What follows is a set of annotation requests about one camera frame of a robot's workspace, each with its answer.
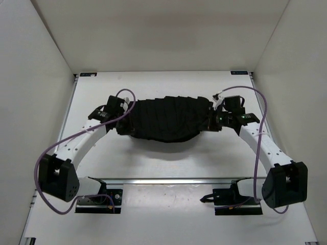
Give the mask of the blue label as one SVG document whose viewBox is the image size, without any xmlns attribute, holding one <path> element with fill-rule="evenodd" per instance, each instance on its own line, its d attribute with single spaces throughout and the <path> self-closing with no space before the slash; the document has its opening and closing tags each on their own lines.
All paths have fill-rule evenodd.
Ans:
<svg viewBox="0 0 327 245">
<path fill-rule="evenodd" d="M 243 70 L 232 70 L 231 75 L 234 76 L 244 76 L 244 75 L 248 75 L 248 71 L 243 71 Z"/>
<path fill-rule="evenodd" d="M 82 72 L 79 75 L 80 77 L 96 77 L 97 73 L 96 72 Z"/>
</svg>

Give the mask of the aluminium rail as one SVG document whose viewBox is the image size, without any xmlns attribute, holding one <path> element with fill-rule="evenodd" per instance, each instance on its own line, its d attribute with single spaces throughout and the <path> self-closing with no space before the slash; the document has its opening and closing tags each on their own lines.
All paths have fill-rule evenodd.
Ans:
<svg viewBox="0 0 327 245">
<path fill-rule="evenodd" d="M 177 185 L 177 184 L 225 184 L 235 178 L 104 178 L 107 184 Z"/>
</svg>

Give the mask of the black pleated skirt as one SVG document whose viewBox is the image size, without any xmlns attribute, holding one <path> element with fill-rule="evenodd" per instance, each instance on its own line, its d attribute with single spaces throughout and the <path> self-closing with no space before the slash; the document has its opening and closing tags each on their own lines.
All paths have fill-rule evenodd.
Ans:
<svg viewBox="0 0 327 245">
<path fill-rule="evenodd" d="M 139 100 L 129 113 L 137 139 L 164 143 L 188 141 L 206 130 L 213 103 L 204 97 L 165 96 Z"/>
</svg>

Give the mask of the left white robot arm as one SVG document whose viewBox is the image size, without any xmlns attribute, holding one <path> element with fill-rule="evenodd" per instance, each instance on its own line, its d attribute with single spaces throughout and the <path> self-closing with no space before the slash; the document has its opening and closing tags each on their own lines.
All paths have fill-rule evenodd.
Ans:
<svg viewBox="0 0 327 245">
<path fill-rule="evenodd" d="M 46 150 L 37 160 L 34 181 L 39 195 L 47 201 L 49 194 L 70 202 L 77 197 L 89 196 L 95 203 L 105 201 L 107 190 L 102 183 L 91 177 L 79 178 L 77 169 L 91 148 L 131 110 L 114 113 L 96 109 L 88 117 L 81 131 L 58 142 L 60 147 L 49 154 Z"/>
</svg>

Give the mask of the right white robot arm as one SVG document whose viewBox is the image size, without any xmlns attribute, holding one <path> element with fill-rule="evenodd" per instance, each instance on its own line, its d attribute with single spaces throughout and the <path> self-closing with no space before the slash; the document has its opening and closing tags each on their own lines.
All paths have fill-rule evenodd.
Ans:
<svg viewBox="0 0 327 245">
<path fill-rule="evenodd" d="M 216 121 L 220 126 L 234 129 L 250 146 L 256 154 L 255 165 L 261 163 L 267 176 L 264 180 L 257 176 L 234 180 L 229 188 L 213 189 L 213 193 L 202 198 L 202 202 L 237 207 L 264 201 L 270 208 L 279 208 L 307 199 L 307 166 L 287 156 L 263 131 L 254 114 L 233 115 L 224 111 L 217 115 Z"/>
</svg>

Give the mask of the right blue label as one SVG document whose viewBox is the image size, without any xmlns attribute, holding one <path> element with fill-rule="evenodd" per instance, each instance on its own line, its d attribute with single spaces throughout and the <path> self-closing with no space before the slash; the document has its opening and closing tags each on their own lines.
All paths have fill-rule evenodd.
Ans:
<svg viewBox="0 0 327 245">
<path fill-rule="evenodd" d="M 244 75 L 248 75 L 248 71 L 243 71 L 243 70 L 232 70 L 231 75 L 234 76 L 244 76 Z"/>
</svg>

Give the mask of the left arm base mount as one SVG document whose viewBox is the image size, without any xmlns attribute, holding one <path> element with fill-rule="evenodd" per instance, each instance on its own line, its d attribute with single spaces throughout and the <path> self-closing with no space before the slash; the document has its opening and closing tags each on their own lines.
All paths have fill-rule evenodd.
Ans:
<svg viewBox="0 0 327 245">
<path fill-rule="evenodd" d="M 107 189 L 107 197 L 85 198 L 77 201 L 75 213 L 84 214 L 120 214 L 122 209 L 123 189 Z"/>
</svg>

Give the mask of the left blue label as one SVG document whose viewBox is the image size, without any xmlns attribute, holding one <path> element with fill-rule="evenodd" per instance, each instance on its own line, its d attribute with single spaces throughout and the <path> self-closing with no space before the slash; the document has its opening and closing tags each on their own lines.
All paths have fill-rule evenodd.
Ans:
<svg viewBox="0 0 327 245">
<path fill-rule="evenodd" d="M 79 75 L 80 77 L 96 77 L 97 73 L 96 72 L 82 72 Z"/>
</svg>

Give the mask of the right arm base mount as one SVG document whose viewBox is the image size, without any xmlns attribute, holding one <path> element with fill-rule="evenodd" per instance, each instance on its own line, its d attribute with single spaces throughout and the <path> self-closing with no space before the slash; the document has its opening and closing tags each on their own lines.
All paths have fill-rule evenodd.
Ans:
<svg viewBox="0 0 327 245">
<path fill-rule="evenodd" d="M 236 184 L 231 184 L 229 188 L 213 189 L 200 202 L 213 203 L 216 216 L 263 215 L 261 205 L 253 197 L 240 195 Z"/>
</svg>

